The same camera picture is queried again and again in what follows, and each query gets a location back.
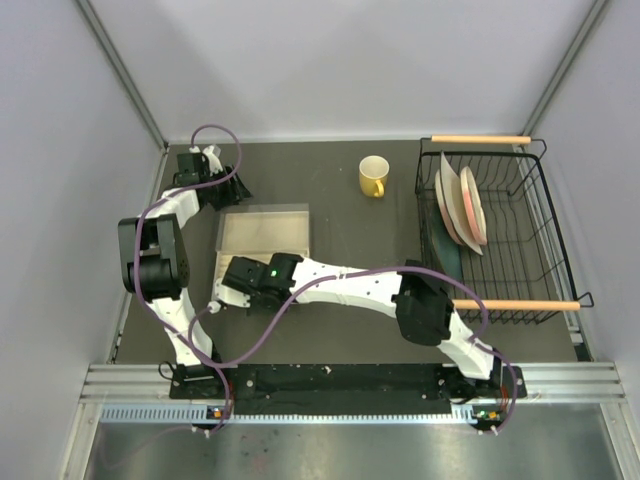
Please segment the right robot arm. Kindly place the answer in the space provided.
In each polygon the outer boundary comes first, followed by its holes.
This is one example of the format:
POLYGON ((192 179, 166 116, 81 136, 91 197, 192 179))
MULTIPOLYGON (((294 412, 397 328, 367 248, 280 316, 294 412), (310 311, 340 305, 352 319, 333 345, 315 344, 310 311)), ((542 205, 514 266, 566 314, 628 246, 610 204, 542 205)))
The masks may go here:
POLYGON ((239 308, 273 311, 281 317, 293 304, 328 303, 384 314, 402 337, 436 347, 458 368, 469 388, 487 396, 504 380, 496 351, 464 323, 444 286, 471 299, 488 324, 488 305, 454 277, 408 260, 403 266, 362 270, 329 265, 297 254, 275 253, 265 264, 234 256, 214 283, 215 299, 239 308))

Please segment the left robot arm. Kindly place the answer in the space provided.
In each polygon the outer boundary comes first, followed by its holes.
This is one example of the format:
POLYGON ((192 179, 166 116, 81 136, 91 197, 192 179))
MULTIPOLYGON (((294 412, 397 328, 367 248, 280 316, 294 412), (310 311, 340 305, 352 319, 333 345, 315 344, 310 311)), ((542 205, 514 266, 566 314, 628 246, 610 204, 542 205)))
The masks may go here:
POLYGON ((194 346, 210 359, 220 359, 211 338, 199 323, 189 298, 190 267, 181 229, 187 221, 210 205, 214 210, 237 205, 251 197, 238 175, 220 184, 199 189, 199 184, 222 180, 232 167, 220 161, 220 148, 191 147, 177 156, 178 171, 160 199, 152 204, 144 218, 132 217, 118 223, 120 266, 125 289, 140 295, 163 325, 174 347, 176 360, 172 382, 178 386, 192 383, 205 396, 216 396, 226 387, 225 370, 201 361, 187 345, 194 346))

